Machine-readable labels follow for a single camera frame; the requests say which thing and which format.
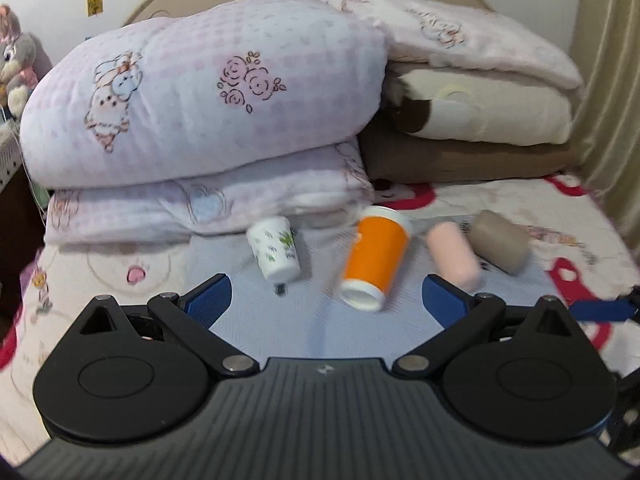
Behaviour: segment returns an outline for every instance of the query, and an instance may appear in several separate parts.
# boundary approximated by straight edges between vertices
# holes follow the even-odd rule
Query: green leaf print
[[[283,231],[279,234],[279,238],[278,240],[280,240],[280,243],[282,243],[287,249],[290,249],[293,247],[293,238],[291,237],[291,233],[287,233],[286,231]]]

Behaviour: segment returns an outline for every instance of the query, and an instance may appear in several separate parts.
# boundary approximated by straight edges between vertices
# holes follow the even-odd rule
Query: patterned bed sheet
[[[572,176],[480,184],[393,184],[377,200],[412,218],[491,209],[523,225],[540,265],[567,303],[615,298],[640,283],[640,272],[615,229]],[[184,290],[188,244],[47,246],[31,269],[24,306],[0,348],[0,454],[20,463],[48,439],[33,403],[33,379],[88,301],[112,294],[121,304]],[[584,327],[607,365],[628,374],[640,366],[634,322]]]

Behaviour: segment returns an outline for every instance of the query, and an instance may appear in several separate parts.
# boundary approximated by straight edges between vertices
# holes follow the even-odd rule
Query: orange cup
[[[367,207],[338,286],[340,299],[359,310],[381,310],[412,234],[411,222],[402,213]]]

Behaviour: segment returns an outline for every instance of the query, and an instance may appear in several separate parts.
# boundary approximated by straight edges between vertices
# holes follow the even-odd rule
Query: beige curtain
[[[582,0],[571,54],[580,173],[640,262],[640,0]]]

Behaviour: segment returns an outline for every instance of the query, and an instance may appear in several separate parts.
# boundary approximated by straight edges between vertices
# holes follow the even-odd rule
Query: metal screw
[[[398,359],[398,366],[407,372],[421,372],[429,367],[429,360],[421,355],[409,354]]]
[[[246,355],[230,355],[222,359],[222,365],[230,372],[244,372],[254,365],[254,360]]]
[[[622,416],[622,420],[625,421],[625,424],[631,426],[638,419],[638,410],[635,408],[631,408],[630,410],[626,410],[625,414]]]

